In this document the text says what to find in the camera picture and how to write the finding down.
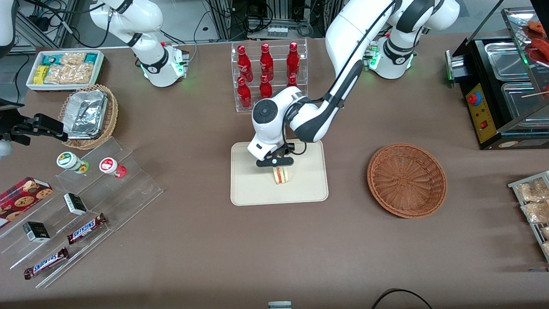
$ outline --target red switch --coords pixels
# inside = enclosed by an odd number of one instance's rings
[[[473,104],[476,104],[477,101],[478,101],[478,96],[476,94],[470,94],[468,97],[467,97],[467,103],[473,105]]]

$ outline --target foil tray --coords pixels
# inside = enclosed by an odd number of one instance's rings
[[[528,81],[516,46],[512,42],[490,43],[484,46],[496,78],[501,81]]]
[[[507,82],[501,86],[505,102],[513,118],[530,112],[540,104],[537,96],[522,98],[536,93],[531,82]],[[543,107],[520,123],[523,127],[549,126],[549,107]]]

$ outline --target red bottle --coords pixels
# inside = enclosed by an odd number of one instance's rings
[[[250,57],[246,54],[246,48],[243,45],[238,46],[238,70],[247,82],[254,80],[254,74],[251,72]]]
[[[259,59],[261,64],[261,73],[267,75],[269,80],[275,78],[275,66],[273,64],[273,56],[269,51],[269,44],[264,43],[261,45],[261,59]]]
[[[259,85],[259,91],[261,92],[261,98],[270,98],[273,95],[273,87],[269,82],[269,77],[266,74],[261,76],[261,85]]]
[[[286,87],[292,87],[292,86],[295,86],[297,87],[297,78],[295,77],[295,75],[291,75],[290,77],[288,77],[288,84],[286,85]]]
[[[251,108],[251,92],[250,88],[246,85],[246,80],[242,77],[238,77],[238,100],[244,109]]]
[[[288,67],[288,78],[292,75],[299,75],[299,54],[298,44],[296,42],[290,43],[290,52],[288,53],[288,57],[286,58],[286,65]]]

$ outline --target wicker basket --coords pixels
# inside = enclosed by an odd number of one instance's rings
[[[80,150],[90,150],[106,142],[107,139],[109,139],[109,137],[111,137],[111,135],[113,134],[114,127],[116,126],[116,117],[118,116],[118,103],[116,101],[116,98],[114,97],[113,93],[103,85],[93,85],[90,87],[85,87],[82,89],[78,89],[77,92],[92,90],[101,90],[109,95],[109,102],[107,103],[107,111],[105,112],[105,119],[103,120],[101,135],[94,140],[67,140],[66,142],[63,142],[63,145]],[[65,100],[65,104],[63,104],[63,107],[61,108],[61,112],[59,113],[59,117],[57,118],[59,121],[63,119],[63,115],[65,114],[65,108],[67,107],[69,98],[70,96],[67,98],[67,100]]]
[[[366,177],[381,206],[402,218],[427,217],[446,198],[446,176],[439,162],[412,144],[382,147],[370,160]]]

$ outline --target brown tablecloth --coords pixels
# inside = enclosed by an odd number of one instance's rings
[[[165,89],[143,77],[130,49],[104,49],[102,83],[120,105],[114,135],[166,191],[47,289],[0,255],[0,307],[365,308],[397,287],[435,308],[547,308],[549,273],[526,272],[546,264],[506,185],[549,169],[548,152],[478,150],[461,92],[446,82],[444,51],[463,38],[423,37],[398,80],[362,74],[322,140],[326,201],[254,207],[229,199],[231,146],[254,134],[250,114],[234,110],[231,45],[200,46],[189,77]],[[316,98],[334,72],[324,41],[310,40],[309,52]],[[23,113],[57,116],[66,96],[29,91]],[[394,142],[444,167],[448,196],[433,216],[396,218],[370,194],[368,160]],[[0,190],[50,179],[63,150],[47,137],[15,145],[0,161]],[[422,308],[403,295],[384,302]]]

